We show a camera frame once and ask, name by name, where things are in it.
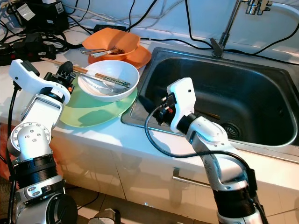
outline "white countertop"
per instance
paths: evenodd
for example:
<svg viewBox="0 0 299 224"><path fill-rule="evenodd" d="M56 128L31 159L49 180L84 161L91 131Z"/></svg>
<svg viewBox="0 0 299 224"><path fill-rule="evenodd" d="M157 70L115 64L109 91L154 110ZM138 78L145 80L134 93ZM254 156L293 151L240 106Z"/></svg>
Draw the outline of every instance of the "white countertop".
<svg viewBox="0 0 299 224"><path fill-rule="evenodd" d="M74 44L80 43L87 37L85 33L77 31L66 32L66 36L69 42ZM201 55L211 55L211 51L196 50L175 42L162 43L141 41L141 45L151 52L155 47L164 47ZM297 75L299 74L299 66L291 66L265 59L229 53L225 53L224 58L285 69L290 73L296 86L299 86L299 75ZM74 64L78 64L82 67L88 65L87 57L81 54L78 50L69 50L59 54L57 55L57 60L70 60ZM33 63L33 65L40 71L41 77L44 77L48 71L57 71L57 67L48 62L36 62ZM0 67L0 119L1 122L4 123L7 123L8 108L13 93L12 79L8 75L8 71L9 66ZM18 93L14 105L13 125L20 122L21 112L25 105L30 101L31 97L31 94L24 91ZM151 134L154 136L156 142L160 142L163 147L167 145L174 154L194 152L191 145L183 137L156 131L151 132ZM89 145L95 145L99 147L99 150L100 148L106 148L134 155L140 154L144 156L144 154L147 154L148 156L165 157L165 155L161 154L150 144L144 133L144 129L123 124L120 116L107 123L89 128L75 128L59 122L57 127L52 131L52 135L69 138ZM259 182L266 182L281 187L299 190L299 180L296 178L299 173L298 164L244 151L241 151L240 154L251 168L256 171L256 178ZM175 160L179 160L182 163L189 163L194 169L203 168L202 161L199 157Z"/></svg>

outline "orange bowl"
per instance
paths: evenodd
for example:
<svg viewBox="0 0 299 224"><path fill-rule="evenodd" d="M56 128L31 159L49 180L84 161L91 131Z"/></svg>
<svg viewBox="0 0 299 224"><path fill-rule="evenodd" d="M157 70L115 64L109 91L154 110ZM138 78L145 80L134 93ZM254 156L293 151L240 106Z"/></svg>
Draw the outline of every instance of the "orange bowl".
<svg viewBox="0 0 299 224"><path fill-rule="evenodd" d="M90 35L82 43L86 49L112 49L116 46L124 51L123 54L104 55L101 58L105 60L124 60L127 55L135 51L139 47L140 37L127 33L122 30L105 28Z"/></svg>

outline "drawer handle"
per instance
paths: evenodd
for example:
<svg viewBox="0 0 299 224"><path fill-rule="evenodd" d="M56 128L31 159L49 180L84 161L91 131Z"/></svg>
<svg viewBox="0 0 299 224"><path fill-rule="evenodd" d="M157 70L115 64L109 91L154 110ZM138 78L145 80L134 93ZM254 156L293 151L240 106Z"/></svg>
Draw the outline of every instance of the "drawer handle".
<svg viewBox="0 0 299 224"><path fill-rule="evenodd" d="M206 187L206 188L211 188L210 184L208 184L208 183L204 183L204 182L200 182L200 181L195 181L195 180L191 180L191 179L179 176L179 168L176 168L176 167L173 168L172 179L176 180L176 181L183 182L183 183L188 183L188 184L193 184L193 185L196 185L196 186L202 186L202 187Z"/></svg>

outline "wooden chopsticks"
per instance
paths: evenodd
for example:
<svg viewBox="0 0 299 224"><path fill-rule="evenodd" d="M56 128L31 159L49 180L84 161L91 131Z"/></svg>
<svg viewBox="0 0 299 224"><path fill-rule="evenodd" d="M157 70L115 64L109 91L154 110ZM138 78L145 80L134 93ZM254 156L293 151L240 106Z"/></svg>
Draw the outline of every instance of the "wooden chopsticks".
<svg viewBox="0 0 299 224"><path fill-rule="evenodd" d="M41 57L41 59L44 60L44 61L47 61L47 62L51 62L53 64L58 64L58 65L62 65L64 63L64 62L59 62L59 61L56 61L56 60L48 59L48 58L45 58L45 57ZM73 66L73 70L77 71L77 72L84 73L84 74L87 74L87 72L88 72L88 70L77 67L77 66ZM125 87L128 87L129 85L131 85L131 83L128 83L126 81L116 79L116 78L113 78L113 77L109 77L109 76L105 76L105 75L100 74L100 73L96 73L95 76L97 78L103 79L105 81L109 81L111 83L115 83L115 84L122 85L122 86L125 86Z"/></svg>

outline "faucet handle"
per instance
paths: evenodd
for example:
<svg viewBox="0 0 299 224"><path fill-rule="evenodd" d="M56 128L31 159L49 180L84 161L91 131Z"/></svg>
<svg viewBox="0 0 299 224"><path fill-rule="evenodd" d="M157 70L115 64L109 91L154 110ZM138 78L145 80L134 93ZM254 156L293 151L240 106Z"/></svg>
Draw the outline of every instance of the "faucet handle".
<svg viewBox="0 0 299 224"><path fill-rule="evenodd" d="M214 57L222 57L223 55L223 48L217 43L217 41L214 38L210 39L211 44L213 46L214 51L212 52L212 55Z"/></svg>

